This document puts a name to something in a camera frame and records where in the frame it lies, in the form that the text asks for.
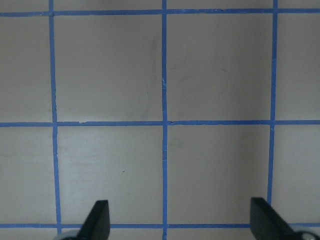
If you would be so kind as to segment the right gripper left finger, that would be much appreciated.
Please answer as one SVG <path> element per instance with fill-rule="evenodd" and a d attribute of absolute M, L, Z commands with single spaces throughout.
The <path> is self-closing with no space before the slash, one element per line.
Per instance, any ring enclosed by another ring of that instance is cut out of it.
<path fill-rule="evenodd" d="M 108 200 L 97 200 L 88 214 L 77 240 L 107 240 L 110 235 L 110 211 Z"/>

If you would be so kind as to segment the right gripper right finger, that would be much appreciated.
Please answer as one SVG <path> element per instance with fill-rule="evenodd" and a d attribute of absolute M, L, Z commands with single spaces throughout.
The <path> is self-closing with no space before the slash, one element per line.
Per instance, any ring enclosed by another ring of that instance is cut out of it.
<path fill-rule="evenodd" d="M 250 200 L 250 230 L 256 240 L 302 240 L 262 197 Z"/>

